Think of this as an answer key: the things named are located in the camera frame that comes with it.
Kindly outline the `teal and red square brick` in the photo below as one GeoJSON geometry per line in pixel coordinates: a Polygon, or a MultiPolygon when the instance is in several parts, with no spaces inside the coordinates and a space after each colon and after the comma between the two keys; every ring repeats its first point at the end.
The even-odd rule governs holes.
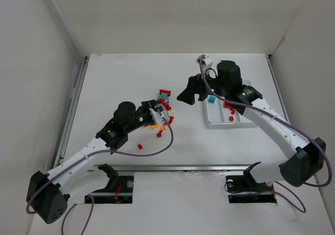
{"type": "Polygon", "coordinates": [[[209,98],[208,98],[208,102],[211,103],[211,104],[213,104],[215,102],[215,100],[216,100],[215,96],[209,96],[209,98]]]}

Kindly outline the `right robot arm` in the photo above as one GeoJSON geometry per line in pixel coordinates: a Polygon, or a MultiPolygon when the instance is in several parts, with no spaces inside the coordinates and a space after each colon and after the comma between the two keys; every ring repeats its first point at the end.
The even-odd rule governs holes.
{"type": "Polygon", "coordinates": [[[246,183],[286,181],[291,186],[300,187],[307,185],[308,180],[325,165],[328,179],[322,186],[330,184],[332,170],[325,154],[326,144],[322,139],[312,139],[292,126],[275,112],[259,91],[243,84],[240,68],[235,62],[221,60],[217,64],[215,77],[211,77],[210,58],[200,55],[196,61],[200,74],[189,77],[186,89],[179,94],[177,100],[189,105],[195,104],[195,95],[199,96],[199,101],[204,101],[209,95],[222,100],[256,124],[286,157],[284,162],[253,162],[243,172],[246,183]]]}

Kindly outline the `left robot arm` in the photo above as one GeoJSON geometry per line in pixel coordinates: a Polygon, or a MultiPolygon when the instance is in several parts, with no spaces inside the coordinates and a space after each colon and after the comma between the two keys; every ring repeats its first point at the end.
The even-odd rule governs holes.
{"type": "Polygon", "coordinates": [[[128,135],[144,125],[168,124],[169,107],[162,99],[149,100],[136,107],[132,102],[118,105],[110,121],[77,154],[59,166],[31,178],[26,197],[26,213],[37,214],[51,224],[67,210],[69,204],[84,199],[93,191],[114,186],[118,172],[106,163],[112,154],[131,156],[120,148],[128,135]]]}

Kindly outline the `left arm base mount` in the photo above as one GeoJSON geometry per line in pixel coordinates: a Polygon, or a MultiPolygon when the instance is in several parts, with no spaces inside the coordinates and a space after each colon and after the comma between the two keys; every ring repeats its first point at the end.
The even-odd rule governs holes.
{"type": "Polygon", "coordinates": [[[108,164],[97,167],[98,172],[102,172],[104,178],[108,178],[103,187],[90,193],[95,204],[132,204],[134,173],[118,172],[108,164]]]}

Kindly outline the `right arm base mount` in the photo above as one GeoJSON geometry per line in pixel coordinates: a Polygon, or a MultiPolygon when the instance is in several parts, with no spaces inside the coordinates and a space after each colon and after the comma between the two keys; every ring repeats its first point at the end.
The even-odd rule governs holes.
{"type": "Polygon", "coordinates": [[[243,171],[226,173],[224,189],[228,193],[230,204],[277,203],[273,186],[265,182],[257,183],[250,174],[258,164],[259,162],[254,163],[243,171]]]}

